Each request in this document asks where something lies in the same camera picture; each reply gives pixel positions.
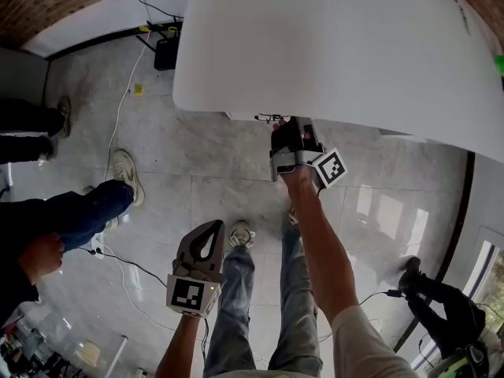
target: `person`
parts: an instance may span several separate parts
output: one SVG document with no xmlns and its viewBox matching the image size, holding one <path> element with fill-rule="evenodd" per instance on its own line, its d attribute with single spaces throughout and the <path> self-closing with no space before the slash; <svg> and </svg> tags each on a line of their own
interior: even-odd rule
<svg viewBox="0 0 504 378">
<path fill-rule="evenodd" d="M 45 132 L 66 139 L 70 135 L 71 106 L 68 97 L 61 97 L 57 108 L 43 108 L 23 99 L 0 99 L 0 133 Z M 49 161 L 53 145 L 46 136 L 0 136 L 0 164 L 7 162 Z"/>
<path fill-rule="evenodd" d="M 269 370 L 255 369 L 248 343 L 254 263 L 249 251 L 250 229 L 241 224 L 241 228 L 231 230 L 232 251 L 224 259 L 224 285 L 205 362 L 205 378 L 319 376 L 322 360 L 317 307 L 332 326 L 336 377 L 416 376 L 410 365 L 385 344 L 359 306 L 350 260 L 324 215 L 312 177 L 313 169 L 306 165 L 282 175 L 295 217 L 291 214 L 291 222 L 283 223 L 280 338 Z M 181 317 L 157 367 L 157 378 L 190 376 L 198 324 L 197 317 Z"/>
<path fill-rule="evenodd" d="M 458 350 L 481 342 L 487 353 L 489 376 L 495 376 L 504 366 L 504 358 L 498 336 L 485 326 L 486 313 L 459 289 L 429 279 L 420 272 L 420 265 L 419 258 L 409 259 L 398 286 L 411 312 L 439 348 L 441 359 L 446 360 Z M 446 319 L 440 317 L 420 295 L 443 304 Z"/>
<path fill-rule="evenodd" d="M 131 204 L 142 204 L 132 158 L 117 150 L 112 162 L 114 179 L 87 195 L 67 192 L 48 200 L 0 203 L 0 326 L 20 303 L 38 299 L 37 281 L 60 268 L 64 252 L 89 242 Z"/>
</svg>

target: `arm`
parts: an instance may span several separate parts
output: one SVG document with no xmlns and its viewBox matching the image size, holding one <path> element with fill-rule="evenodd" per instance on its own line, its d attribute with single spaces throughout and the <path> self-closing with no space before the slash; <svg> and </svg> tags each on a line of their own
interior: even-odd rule
<svg viewBox="0 0 504 378">
<path fill-rule="evenodd" d="M 156 378 L 191 376 L 192 356 L 195 352 L 196 334 L 200 318 L 183 315 L 172 341 L 159 363 Z"/>
<path fill-rule="evenodd" d="M 0 266 L 0 326 L 24 301 L 35 301 L 35 284 L 41 276 L 61 266 L 65 246 L 58 234 L 42 236 L 31 242 L 17 260 L 7 259 Z"/>
<path fill-rule="evenodd" d="M 282 177 L 299 222 L 313 296 L 330 324 L 345 308 L 358 305 L 358 300 L 347 252 L 325 218 L 312 172 L 302 166 Z"/>
</svg>

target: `hand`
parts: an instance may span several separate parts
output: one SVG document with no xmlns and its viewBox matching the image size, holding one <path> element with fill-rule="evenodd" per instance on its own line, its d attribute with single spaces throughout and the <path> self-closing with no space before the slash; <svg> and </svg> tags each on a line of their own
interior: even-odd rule
<svg viewBox="0 0 504 378">
<path fill-rule="evenodd" d="M 281 119 L 278 124 L 273 125 L 274 130 L 278 130 L 282 126 L 284 126 L 287 122 L 284 119 Z M 304 140 L 311 139 L 310 133 L 306 133 L 303 136 Z M 289 191 L 293 191 L 294 189 L 298 189 L 302 186 L 312 186 L 312 178 L 313 178 L 313 168 L 308 165 L 298 165 L 293 172 L 280 174 L 283 181 L 287 185 L 287 189 Z"/>
<path fill-rule="evenodd" d="M 61 267 L 65 244 L 57 233 L 40 236 L 31 241 L 17 259 L 17 263 L 34 285 L 40 277 Z"/>
</svg>

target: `marble floor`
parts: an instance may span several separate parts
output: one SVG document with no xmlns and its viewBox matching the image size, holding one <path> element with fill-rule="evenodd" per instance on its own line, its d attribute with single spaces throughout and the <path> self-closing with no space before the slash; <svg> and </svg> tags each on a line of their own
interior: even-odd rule
<svg viewBox="0 0 504 378">
<path fill-rule="evenodd" d="M 46 104 L 59 95 L 73 104 L 72 134 L 60 142 L 50 163 L 13 166 L 12 200 L 49 198 L 99 184 L 117 105 L 142 49 L 134 37 L 81 50 L 53 61 Z M 270 181 L 270 126 L 230 121 L 223 113 L 191 113 L 172 101 L 173 72 L 153 68 L 145 51 L 133 78 L 141 97 L 124 101 L 113 149 L 134 158 L 146 200 L 128 211 L 120 227 L 105 235 L 114 252 L 160 277 L 171 272 L 180 239 L 199 224 L 220 218 L 227 226 L 247 219 L 256 231 L 256 265 L 250 307 L 250 343 L 259 369 L 275 350 L 280 331 L 280 218 L 288 208 L 282 183 Z M 354 267 L 358 297 L 397 282 L 402 258 L 418 255 L 434 275 L 454 228 L 465 175 L 466 152 L 451 146 L 381 137 L 373 128 L 315 121 L 326 147 L 338 147 L 350 172 L 338 186 L 321 193 L 324 210 Z M 136 368 L 156 369 L 179 315 L 165 307 L 165 290 L 152 277 L 125 265 L 125 285 L 113 259 L 75 250 L 59 272 L 39 285 L 42 304 L 24 306 L 55 350 L 100 376 L 126 335 L 128 343 L 113 376 Z M 383 295 L 364 304 L 373 325 L 393 346 L 412 316 L 406 303 Z M 209 318 L 210 330 L 216 310 Z M 330 332 L 323 315 L 319 336 Z M 204 324 L 198 337 L 202 339 Z M 96 368 L 74 356 L 86 341 L 96 343 Z M 193 376 L 202 375 L 200 344 Z M 322 376 L 333 376 L 332 342 L 321 344 Z"/>
</svg>

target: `blue jeans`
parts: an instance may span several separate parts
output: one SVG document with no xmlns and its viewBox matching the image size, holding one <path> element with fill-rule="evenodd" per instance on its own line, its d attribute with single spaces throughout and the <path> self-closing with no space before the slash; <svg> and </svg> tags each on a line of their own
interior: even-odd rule
<svg viewBox="0 0 504 378">
<path fill-rule="evenodd" d="M 280 275 L 282 324 L 269 369 L 319 376 L 322 360 L 317 338 L 317 307 L 299 238 L 297 228 L 284 230 Z M 224 286 L 204 378 L 255 369 L 248 342 L 250 298 L 254 284 L 254 263 L 249 250 L 235 247 L 224 259 L 223 274 Z"/>
<path fill-rule="evenodd" d="M 87 195 L 67 192 L 53 198 L 0 203 L 3 254 L 17 258 L 36 237 L 57 232 L 65 252 L 85 245 L 107 221 L 133 203 L 133 189 L 119 180 L 100 183 Z"/>
</svg>

